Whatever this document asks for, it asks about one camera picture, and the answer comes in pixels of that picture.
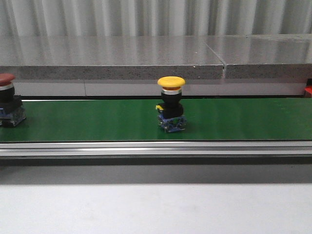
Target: conveyor belt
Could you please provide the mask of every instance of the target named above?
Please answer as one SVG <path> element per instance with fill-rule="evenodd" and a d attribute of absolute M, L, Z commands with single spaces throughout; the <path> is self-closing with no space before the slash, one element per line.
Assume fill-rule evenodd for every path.
<path fill-rule="evenodd" d="M 311 156 L 312 99 L 184 99 L 186 130 L 165 133 L 157 99 L 25 101 L 0 128 L 4 157 Z"/>

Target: red mushroom button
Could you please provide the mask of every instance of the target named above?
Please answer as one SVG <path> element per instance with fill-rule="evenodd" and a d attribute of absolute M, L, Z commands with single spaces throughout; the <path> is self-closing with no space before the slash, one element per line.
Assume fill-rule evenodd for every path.
<path fill-rule="evenodd" d="M 11 80 L 15 79 L 15 75 L 10 73 L 0 74 L 0 86 L 6 86 L 11 83 Z"/>

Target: white table surface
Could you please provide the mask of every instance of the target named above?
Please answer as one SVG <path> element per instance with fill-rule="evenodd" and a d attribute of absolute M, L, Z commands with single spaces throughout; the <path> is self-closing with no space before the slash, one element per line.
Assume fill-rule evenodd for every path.
<path fill-rule="evenodd" d="M 145 170 L 153 173 L 156 167 Z M 2 168 L 0 233 L 312 233 L 311 183 L 85 183 L 80 173 L 73 176 L 74 171 L 89 170 L 100 178 L 91 172 L 99 168 Z M 175 166 L 167 168 L 175 173 Z M 65 172 L 76 180 L 66 181 Z M 63 184 L 57 176 L 62 173 Z"/>

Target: yellow mushroom button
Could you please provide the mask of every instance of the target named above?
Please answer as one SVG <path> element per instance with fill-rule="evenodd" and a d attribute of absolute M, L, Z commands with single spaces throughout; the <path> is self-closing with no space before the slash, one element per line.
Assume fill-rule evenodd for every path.
<path fill-rule="evenodd" d="M 158 80 L 157 84 L 162 87 L 176 88 L 185 84 L 185 80 L 181 77 L 162 77 Z"/>

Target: gray stone slab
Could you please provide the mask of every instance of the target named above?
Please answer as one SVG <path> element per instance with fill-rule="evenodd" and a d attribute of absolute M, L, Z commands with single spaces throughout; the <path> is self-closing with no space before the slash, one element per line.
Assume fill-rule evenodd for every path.
<path fill-rule="evenodd" d="M 4 37 L 0 72 L 23 79 L 220 79 L 198 37 Z"/>
<path fill-rule="evenodd" d="M 204 41 L 223 61 L 226 79 L 298 83 L 312 77 L 311 35 L 208 36 Z"/>

